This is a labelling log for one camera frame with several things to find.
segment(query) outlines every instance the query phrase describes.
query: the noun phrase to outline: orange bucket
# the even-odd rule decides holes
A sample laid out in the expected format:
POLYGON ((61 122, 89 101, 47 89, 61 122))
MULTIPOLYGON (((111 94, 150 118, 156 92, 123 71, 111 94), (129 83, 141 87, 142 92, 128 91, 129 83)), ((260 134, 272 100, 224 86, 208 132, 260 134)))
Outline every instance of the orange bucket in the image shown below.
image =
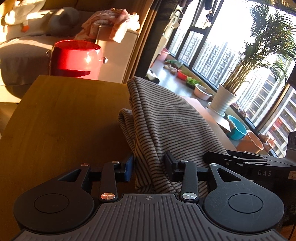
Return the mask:
POLYGON ((258 153, 259 151, 263 150, 263 144, 253 132, 248 130, 247 134, 238 144, 237 150, 258 153))

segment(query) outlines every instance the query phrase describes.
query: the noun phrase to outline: red pot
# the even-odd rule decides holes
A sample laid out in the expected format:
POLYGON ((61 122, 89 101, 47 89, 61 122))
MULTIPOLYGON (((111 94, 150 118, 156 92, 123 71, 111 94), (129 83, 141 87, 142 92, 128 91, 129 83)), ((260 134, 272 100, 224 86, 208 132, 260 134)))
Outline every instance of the red pot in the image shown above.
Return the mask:
POLYGON ((51 50, 50 75, 98 80, 104 63, 99 45, 78 40, 56 42, 51 50))
POLYGON ((183 81, 186 81, 188 76, 183 74, 181 71, 182 70, 180 70, 180 69, 178 70, 177 77, 183 81))

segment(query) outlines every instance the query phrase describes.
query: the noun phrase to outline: striped garment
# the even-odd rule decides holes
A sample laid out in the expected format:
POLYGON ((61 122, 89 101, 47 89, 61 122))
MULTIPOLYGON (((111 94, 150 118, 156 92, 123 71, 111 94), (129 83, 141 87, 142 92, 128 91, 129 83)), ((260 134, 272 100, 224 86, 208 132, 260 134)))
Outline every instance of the striped garment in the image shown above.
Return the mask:
MULTIPOLYGON (((186 100, 157 84, 134 77, 127 83, 131 110, 122 109, 119 124, 136 157, 135 186, 141 193, 179 193, 181 182, 171 182, 163 156, 207 167, 207 151, 227 154, 206 120, 186 100)), ((200 197, 207 195, 199 182, 200 197)))

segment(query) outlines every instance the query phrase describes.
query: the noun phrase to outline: black gripper pad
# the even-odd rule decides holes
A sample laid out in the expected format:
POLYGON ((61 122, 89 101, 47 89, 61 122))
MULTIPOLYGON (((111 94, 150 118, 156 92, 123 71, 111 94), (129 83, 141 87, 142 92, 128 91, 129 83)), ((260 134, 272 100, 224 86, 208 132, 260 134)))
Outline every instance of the black gripper pad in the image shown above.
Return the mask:
POLYGON ((281 241, 275 230, 241 235, 212 224, 193 203, 184 203, 174 194, 124 194, 114 203, 102 204, 95 216, 74 231, 42 235, 22 231, 14 241, 281 241))

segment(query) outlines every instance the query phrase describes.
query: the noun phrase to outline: metal screw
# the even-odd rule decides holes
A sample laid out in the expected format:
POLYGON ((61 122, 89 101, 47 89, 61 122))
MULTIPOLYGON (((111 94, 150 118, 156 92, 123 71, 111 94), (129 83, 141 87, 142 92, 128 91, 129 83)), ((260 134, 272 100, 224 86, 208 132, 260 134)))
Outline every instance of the metal screw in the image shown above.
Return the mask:
POLYGON ((182 195, 182 197, 186 200, 193 200, 197 198, 197 195, 195 193, 192 192, 186 192, 182 195))
POLYGON ((101 198, 104 200, 111 200, 111 199, 115 198, 115 194, 110 193, 110 192, 106 192, 101 195, 101 198))

